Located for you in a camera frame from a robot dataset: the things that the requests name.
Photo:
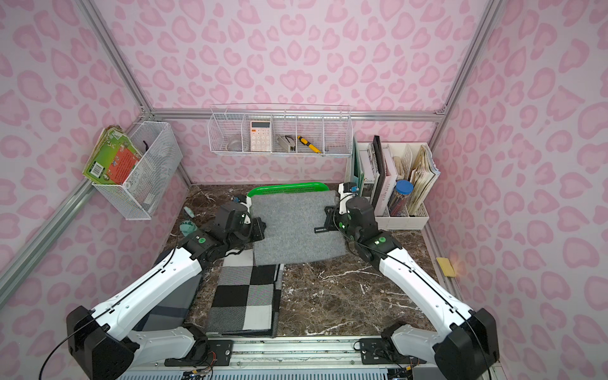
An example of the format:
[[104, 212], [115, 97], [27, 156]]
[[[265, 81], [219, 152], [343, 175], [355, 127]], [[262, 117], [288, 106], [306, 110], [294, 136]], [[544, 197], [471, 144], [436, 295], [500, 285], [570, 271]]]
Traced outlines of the plain grey scarf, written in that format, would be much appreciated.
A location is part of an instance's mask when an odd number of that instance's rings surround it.
[[253, 243], [255, 264], [303, 264], [346, 255], [339, 232], [314, 232], [324, 226], [325, 207], [337, 202], [332, 190], [254, 196], [250, 212], [266, 224], [264, 239]]

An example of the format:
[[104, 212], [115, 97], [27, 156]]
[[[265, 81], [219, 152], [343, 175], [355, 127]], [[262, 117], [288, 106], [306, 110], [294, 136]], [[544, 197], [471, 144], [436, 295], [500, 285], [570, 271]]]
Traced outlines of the black white checkered scarf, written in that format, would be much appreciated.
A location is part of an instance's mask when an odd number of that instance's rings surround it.
[[283, 285], [282, 264], [254, 264], [251, 250], [223, 261], [207, 315], [210, 335], [275, 337]]

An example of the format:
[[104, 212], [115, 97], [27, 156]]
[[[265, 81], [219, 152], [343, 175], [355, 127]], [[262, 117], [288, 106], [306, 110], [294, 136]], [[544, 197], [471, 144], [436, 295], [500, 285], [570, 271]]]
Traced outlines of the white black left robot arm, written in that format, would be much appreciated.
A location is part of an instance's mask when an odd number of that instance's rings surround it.
[[136, 332], [136, 325], [183, 283], [216, 261], [264, 239], [266, 225], [250, 214], [248, 196], [223, 204], [210, 223], [185, 237], [167, 257], [129, 287], [66, 318], [68, 351], [89, 379], [118, 379], [130, 367], [153, 362], [199, 367], [207, 336], [196, 326]]

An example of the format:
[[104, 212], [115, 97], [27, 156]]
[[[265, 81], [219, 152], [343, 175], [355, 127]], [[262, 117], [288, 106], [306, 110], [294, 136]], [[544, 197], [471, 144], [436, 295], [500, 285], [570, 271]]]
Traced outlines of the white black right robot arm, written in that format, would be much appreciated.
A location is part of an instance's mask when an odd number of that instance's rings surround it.
[[371, 203], [357, 194], [355, 184], [339, 185], [338, 194], [339, 203], [326, 207], [326, 222], [316, 231], [340, 232], [434, 327], [432, 332], [409, 325], [386, 329], [383, 339], [393, 352], [434, 364], [447, 379], [492, 378], [491, 367], [500, 359], [494, 316], [484, 308], [473, 310], [427, 274], [390, 232], [378, 227]]

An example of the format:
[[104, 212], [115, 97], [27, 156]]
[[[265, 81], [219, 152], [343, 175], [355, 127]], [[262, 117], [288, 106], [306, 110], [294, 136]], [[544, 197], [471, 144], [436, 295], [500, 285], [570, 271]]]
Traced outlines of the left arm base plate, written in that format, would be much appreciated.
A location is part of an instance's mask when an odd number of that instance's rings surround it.
[[166, 367], [226, 367], [230, 364], [234, 342], [232, 340], [198, 340], [180, 359], [166, 359]]

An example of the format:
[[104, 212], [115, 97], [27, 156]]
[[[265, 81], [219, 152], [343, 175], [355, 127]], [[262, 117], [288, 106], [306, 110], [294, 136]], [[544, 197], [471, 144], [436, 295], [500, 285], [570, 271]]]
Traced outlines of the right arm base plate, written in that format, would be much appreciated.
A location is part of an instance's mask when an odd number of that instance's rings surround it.
[[363, 365], [399, 364], [416, 366], [425, 361], [415, 356], [403, 356], [385, 338], [364, 337], [353, 344], [353, 349], [360, 354]]

